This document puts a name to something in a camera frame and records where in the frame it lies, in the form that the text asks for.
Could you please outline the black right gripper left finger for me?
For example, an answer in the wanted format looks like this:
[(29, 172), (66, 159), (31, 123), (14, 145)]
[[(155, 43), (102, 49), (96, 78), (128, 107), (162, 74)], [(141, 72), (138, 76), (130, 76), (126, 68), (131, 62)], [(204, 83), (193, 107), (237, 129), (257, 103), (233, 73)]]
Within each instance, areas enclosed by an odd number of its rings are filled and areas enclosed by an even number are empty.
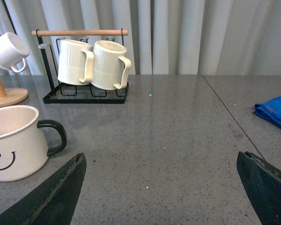
[(78, 153), (16, 204), (0, 225), (69, 225), (80, 196), (87, 161)]

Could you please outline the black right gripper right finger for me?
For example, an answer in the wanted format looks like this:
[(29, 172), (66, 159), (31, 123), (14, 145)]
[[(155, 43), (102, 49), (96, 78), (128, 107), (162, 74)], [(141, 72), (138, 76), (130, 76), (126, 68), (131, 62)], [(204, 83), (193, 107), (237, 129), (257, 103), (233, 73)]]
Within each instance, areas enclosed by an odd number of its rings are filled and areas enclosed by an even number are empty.
[(263, 225), (281, 225), (281, 170), (251, 152), (239, 152), (237, 171)]

